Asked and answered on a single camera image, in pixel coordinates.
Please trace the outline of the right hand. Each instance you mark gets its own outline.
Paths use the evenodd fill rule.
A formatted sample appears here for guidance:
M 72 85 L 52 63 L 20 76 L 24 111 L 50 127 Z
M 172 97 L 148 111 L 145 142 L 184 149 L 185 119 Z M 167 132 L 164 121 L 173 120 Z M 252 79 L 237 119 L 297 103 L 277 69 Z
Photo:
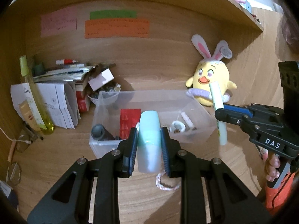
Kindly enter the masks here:
M 268 158 L 265 162 L 265 174 L 267 181 L 273 182 L 275 179 L 279 178 L 280 173 L 277 170 L 279 166 L 279 157 L 275 153 L 269 151 Z

